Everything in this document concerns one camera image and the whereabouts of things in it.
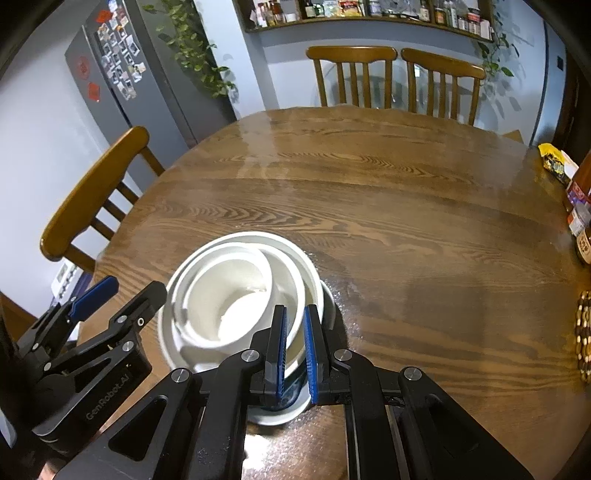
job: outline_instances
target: wooden chair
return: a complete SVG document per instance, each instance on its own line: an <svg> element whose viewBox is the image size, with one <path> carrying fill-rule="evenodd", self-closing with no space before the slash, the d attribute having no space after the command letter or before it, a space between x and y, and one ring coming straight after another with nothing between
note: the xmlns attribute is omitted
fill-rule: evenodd
<svg viewBox="0 0 591 480"><path fill-rule="evenodd" d="M472 89L472 103L470 105L470 116L468 123L474 125L476 118L476 108L478 107L478 94L480 92L480 81L484 80L486 74L484 70L466 61L451 59L442 55L435 55L426 51L415 50L413 48L403 48L401 52L402 59L407 63L408 72L408 111L417 112L417 82L414 76L414 66L420 65L428 70L428 97L427 97L427 115L433 116L434 87L433 72L439 72L440 91L439 91L439 118L445 118L446 114L446 77L452 76L452 104L450 117L457 120L457 111L460 99L457 94L457 79L459 77L472 77L474 87Z"/></svg>
<svg viewBox="0 0 591 480"><path fill-rule="evenodd" d="M369 90L369 64L383 60L385 62L384 75L384 108L392 108L392 62L398 57L398 52L391 47L310 47L306 51L309 59L314 60L316 80L320 91L320 103L328 106L326 102L326 90L320 60L328 60L336 63L336 71L339 77L339 102L346 103L345 77L343 76L343 63L349 63L351 75L351 97L353 105L359 106L359 93L357 88L357 71L355 63L361 63L363 69L363 105L371 108L371 93Z"/></svg>
<svg viewBox="0 0 591 480"><path fill-rule="evenodd" d="M144 127L127 130L84 175L74 190L53 216L41 236L41 252L52 261L66 257L83 270L92 273L95 261L72 245L72 241L86 228L92 227L107 240L114 232L96 218L104 207L118 221L125 214L109 200L114 190L118 190L132 204L138 196L123 183L129 164L136 155L142 155L157 176L164 169L148 148L150 136Z"/></svg>

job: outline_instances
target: white cup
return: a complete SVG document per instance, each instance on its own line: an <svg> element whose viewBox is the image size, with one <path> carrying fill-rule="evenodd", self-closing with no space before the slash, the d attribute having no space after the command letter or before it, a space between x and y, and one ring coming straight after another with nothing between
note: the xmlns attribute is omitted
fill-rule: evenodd
<svg viewBox="0 0 591 480"><path fill-rule="evenodd" d="M188 265L173 293L182 337L203 349L248 348L269 308L272 272L265 255L244 244L214 247Z"/></svg>

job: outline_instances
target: wall shelf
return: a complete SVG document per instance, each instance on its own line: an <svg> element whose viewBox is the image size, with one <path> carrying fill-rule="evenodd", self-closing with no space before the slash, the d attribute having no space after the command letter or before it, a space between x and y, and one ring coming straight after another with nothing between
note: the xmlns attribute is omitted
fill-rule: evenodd
<svg viewBox="0 0 591 480"><path fill-rule="evenodd" d="M296 20L294 22L286 22L278 25L273 25L272 27L256 27L256 28L246 28L246 32L248 33L255 33L255 32L263 32L266 30L275 30L276 28L285 28L285 27L294 27L296 25L304 25L309 23L321 23L321 22L349 22L349 21L378 21L378 22L391 22L391 23L406 23L410 25L416 25L418 27L427 27L427 28L437 28L438 30L445 30L450 33L456 35L463 35L464 37L469 37L473 40L482 41L485 43L492 43L492 40L487 40L482 38L474 33L466 32L463 30L459 30L457 28L447 27L445 25L438 25L435 23L430 22L422 22L417 20L411 20L408 18L391 18L391 17L330 17L330 18L307 18L305 20Z"/></svg>
<svg viewBox="0 0 591 480"><path fill-rule="evenodd" d="M250 20L251 12L254 8L254 1L253 0L234 0L237 11L240 13L242 20L242 26L244 30L248 33L258 33L264 32L267 30L275 30L277 28L287 28L287 27L295 27L297 25L304 25L310 23L322 23L322 22L351 22L351 21L378 21L378 22L390 22L390 23L404 23L410 25L417 25L419 27L427 27L427 28L436 28L438 30L445 30L449 33L455 35L461 35L463 37L468 37L473 40L478 40L484 43L491 43L492 40L487 40L485 38L480 37L479 35L475 35L473 33L460 30L458 28L447 27L445 25L436 24L434 21L435 12L433 8L433 1L427 0L430 8L430 22L423 22L419 20L412 20L409 18L393 18L393 17L372 17L372 16L365 16L365 17L321 17L321 18L304 18L305 15L302 13L304 12L304 3L303 0L295 0L295 4L297 6L298 15L302 20L296 20L289 23L282 23L278 25L273 25L272 27L254 27L253 22ZM491 0L478 0L478 7L480 8L480 17L483 20L491 21L492 18L492 5ZM365 11L369 11L369 5L365 5Z"/></svg>

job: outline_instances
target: yellow package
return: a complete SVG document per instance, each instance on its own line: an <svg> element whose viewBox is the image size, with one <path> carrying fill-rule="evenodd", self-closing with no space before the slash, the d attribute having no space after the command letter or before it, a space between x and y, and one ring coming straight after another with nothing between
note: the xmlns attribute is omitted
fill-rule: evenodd
<svg viewBox="0 0 591 480"><path fill-rule="evenodd" d="M564 156L562 152L550 143L542 143L538 145L538 150L542 156L544 168L559 180L563 185L568 185L569 177L564 173Z"/></svg>

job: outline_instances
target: wooden table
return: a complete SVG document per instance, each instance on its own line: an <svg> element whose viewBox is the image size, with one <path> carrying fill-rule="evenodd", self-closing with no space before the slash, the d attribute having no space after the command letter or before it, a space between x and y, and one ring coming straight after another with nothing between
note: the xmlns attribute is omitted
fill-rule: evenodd
<svg viewBox="0 0 591 480"><path fill-rule="evenodd" d="M589 271L560 193L536 150L455 121L350 107L258 113L140 198L95 275L117 276L121 291L83 337L206 242L275 232L309 254L353 350L384 368L420 366L550 479L591 420L572 335ZM154 369L123 409L168 372L156 321L142 339ZM246 478L346 478L342 407L259 433Z"/></svg>

